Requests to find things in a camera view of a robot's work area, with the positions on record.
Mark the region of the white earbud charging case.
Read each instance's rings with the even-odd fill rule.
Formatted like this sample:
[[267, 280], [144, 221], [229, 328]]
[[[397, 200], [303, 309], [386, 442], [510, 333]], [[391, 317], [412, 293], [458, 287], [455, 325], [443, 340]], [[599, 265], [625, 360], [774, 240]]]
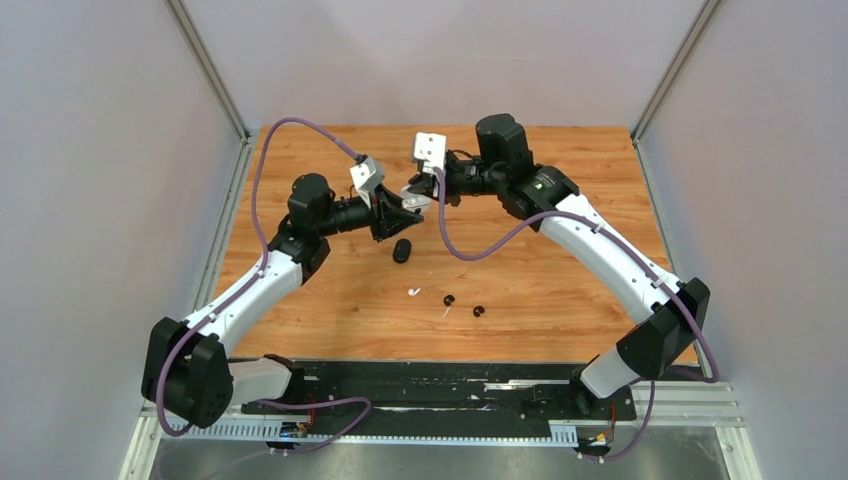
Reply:
[[428, 211], [432, 205], [432, 199], [418, 194], [408, 194], [405, 192], [401, 198], [402, 207], [415, 214], [423, 214]]

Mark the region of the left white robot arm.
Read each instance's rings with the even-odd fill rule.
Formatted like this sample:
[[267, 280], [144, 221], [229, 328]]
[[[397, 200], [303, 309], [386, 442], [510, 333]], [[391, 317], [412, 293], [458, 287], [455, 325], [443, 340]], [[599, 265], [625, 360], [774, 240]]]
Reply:
[[223, 294], [183, 320], [169, 317], [153, 327], [141, 393], [156, 406], [172, 436], [186, 428], [169, 425], [175, 415], [187, 427], [213, 425], [231, 406], [269, 400], [283, 413], [298, 411], [306, 386], [294, 364], [278, 355], [231, 361], [242, 337], [285, 296], [304, 285], [330, 253], [331, 235], [367, 228], [375, 241], [423, 222], [431, 201], [377, 185], [364, 197], [336, 197], [326, 178], [296, 179], [288, 214], [263, 245], [256, 263]]

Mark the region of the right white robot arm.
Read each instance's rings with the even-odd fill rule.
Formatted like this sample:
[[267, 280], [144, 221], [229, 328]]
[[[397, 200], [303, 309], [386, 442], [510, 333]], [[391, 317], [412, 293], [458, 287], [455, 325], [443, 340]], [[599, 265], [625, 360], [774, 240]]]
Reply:
[[576, 374], [571, 403], [584, 417], [596, 417], [611, 395], [639, 380], [659, 379], [695, 342], [703, 340], [710, 289], [651, 261], [592, 206], [578, 185], [560, 169], [534, 160], [525, 128], [508, 113], [475, 125], [479, 152], [458, 158], [447, 138], [415, 135], [411, 160], [418, 171], [410, 191], [458, 205], [465, 195], [494, 195], [519, 220], [505, 235], [512, 239], [530, 228], [572, 254], [619, 300], [634, 323], [614, 346]]

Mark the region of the black earbud charging case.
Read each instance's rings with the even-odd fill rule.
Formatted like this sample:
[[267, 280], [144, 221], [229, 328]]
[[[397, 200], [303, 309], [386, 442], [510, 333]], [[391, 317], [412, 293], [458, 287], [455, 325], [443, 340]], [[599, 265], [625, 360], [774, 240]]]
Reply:
[[405, 264], [411, 255], [412, 243], [406, 238], [396, 241], [393, 251], [392, 260], [397, 264]]

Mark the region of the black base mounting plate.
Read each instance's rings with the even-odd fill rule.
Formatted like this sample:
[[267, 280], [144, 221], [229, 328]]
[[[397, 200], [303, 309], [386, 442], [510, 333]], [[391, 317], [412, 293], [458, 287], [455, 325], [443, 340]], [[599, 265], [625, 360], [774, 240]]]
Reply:
[[571, 380], [576, 363], [304, 361], [286, 402], [367, 398], [355, 435], [542, 438], [552, 420], [609, 425], [637, 417], [630, 388], [581, 411]]

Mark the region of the left aluminium corner post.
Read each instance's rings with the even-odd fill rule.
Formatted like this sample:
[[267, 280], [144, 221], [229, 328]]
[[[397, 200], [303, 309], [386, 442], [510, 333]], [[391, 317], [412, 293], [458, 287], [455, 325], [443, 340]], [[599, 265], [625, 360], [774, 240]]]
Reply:
[[164, 5], [169, 10], [178, 31], [182, 35], [188, 50], [197, 63], [231, 129], [241, 143], [247, 143], [251, 138], [250, 129], [247, 127], [232, 95], [228, 91], [187, 5], [182, 0], [164, 0]]

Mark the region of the aluminium corner post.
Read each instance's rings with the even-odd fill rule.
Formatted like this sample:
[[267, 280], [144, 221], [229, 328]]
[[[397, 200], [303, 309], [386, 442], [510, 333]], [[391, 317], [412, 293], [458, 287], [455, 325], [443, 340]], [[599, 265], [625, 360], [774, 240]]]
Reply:
[[647, 134], [679, 76], [689, 63], [690, 58], [724, 4], [724, 0], [705, 0], [701, 2], [694, 20], [684, 34], [683, 39], [673, 54], [635, 126], [630, 130], [630, 138], [634, 146], [639, 145]]
[[178, 31], [182, 35], [188, 50], [197, 63], [231, 129], [241, 143], [247, 143], [251, 138], [250, 129], [247, 127], [232, 95], [228, 91], [187, 5], [182, 0], [164, 0], [164, 5], [169, 10]]

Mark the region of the right aluminium corner post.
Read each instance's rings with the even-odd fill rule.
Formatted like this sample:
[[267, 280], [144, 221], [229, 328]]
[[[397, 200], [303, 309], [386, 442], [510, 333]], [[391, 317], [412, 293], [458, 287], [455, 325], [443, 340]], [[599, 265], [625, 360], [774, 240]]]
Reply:
[[683, 39], [673, 54], [635, 126], [630, 130], [630, 138], [634, 146], [639, 145], [647, 134], [679, 76], [689, 63], [690, 58], [724, 4], [724, 0], [705, 0], [701, 2], [694, 20], [684, 34]]

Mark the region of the aluminium frame rail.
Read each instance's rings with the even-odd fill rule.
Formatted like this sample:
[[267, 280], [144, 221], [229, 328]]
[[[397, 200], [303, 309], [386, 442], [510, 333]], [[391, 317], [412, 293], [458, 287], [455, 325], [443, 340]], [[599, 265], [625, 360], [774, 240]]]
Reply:
[[637, 417], [618, 422], [609, 457], [579, 456], [572, 443], [598, 421], [552, 420], [542, 438], [313, 434], [303, 452], [274, 454], [291, 415], [228, 411], [214, 426], [165, 435], [141, 414], [123, 479], [756, 479], [760, 471], [730, 385], [636, 385]]

